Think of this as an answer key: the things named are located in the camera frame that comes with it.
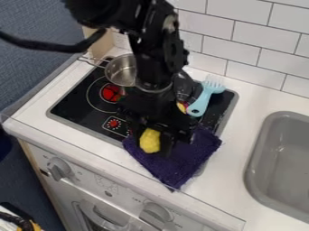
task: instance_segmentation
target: toy stove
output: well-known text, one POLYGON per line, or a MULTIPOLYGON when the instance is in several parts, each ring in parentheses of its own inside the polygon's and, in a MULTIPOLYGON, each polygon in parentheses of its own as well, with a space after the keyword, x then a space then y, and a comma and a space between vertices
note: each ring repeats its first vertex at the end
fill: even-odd
MULTIPOLYGON (((105 68, 111 60, 113 58, 104 59, 100 66, 105 68)), ((102 68, 91 71, 51 108, 48 116, 104 141, 121 145, 130 134, 126 118, 117 112, 122 88, 108 81, 102 68)), ((213 95, 201 122, 220 134, 235 103, 234 92, 213 95)))

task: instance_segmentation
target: purple towel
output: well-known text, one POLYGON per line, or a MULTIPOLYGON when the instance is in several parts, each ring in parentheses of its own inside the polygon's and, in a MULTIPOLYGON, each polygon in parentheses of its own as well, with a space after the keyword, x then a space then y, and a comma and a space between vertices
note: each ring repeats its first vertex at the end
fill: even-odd
POLYGON ((212 132, 198 127, 192 144, 175 145, 168 159, 146 154, 136 146, 134 137, 124 140, 125 149, 163 184, 179 189, 221 146, 221 140, 212 132))

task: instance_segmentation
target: sink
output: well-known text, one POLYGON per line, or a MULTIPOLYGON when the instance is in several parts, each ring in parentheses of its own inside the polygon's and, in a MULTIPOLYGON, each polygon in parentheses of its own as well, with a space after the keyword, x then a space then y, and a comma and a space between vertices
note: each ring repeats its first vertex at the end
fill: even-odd
POLYGON ((245 171, 261 204, 309 223, 309 117, 276 112, 264 122, 245 171))

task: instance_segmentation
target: yellow object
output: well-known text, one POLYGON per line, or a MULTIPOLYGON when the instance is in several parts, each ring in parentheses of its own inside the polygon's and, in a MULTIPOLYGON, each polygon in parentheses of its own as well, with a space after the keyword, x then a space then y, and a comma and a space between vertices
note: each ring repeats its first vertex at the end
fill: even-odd
POLYGON ((182 113, 187 114, 187 109, 185 108, 185 106, 184 106, 182 103, 177 102, 177 106, 178 106, 178 109, 179 109, 182 113))
POLYGON ((139 138, 139 145, 146 153, 155 153, 160 151, 160 135, 161 133, 153 129, 147 128, 139 138))
MULTIPOLYGON (((40 226, 38 224, 35 224, 35 223, 33 223, 33 230, 34 231, 42 231, 40 226)), ((23 230, 20 227, 18 227, 17 231, 23 231, 23 230)))

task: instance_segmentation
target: stove knob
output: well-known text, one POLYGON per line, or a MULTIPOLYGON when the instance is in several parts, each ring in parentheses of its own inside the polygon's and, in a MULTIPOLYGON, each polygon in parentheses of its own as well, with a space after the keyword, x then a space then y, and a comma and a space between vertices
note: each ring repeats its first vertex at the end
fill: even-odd
POLYGON ((148 202, 139 218, 160 231, 177 231, 171 214, 162 206, 148 202))
POLYGON ((56 181, 60 181, 62 178, 70 178, 74 176, 74 172, 69 164, 58 157, 53 157, 49 160, 47 163, 47 169, 56 181))

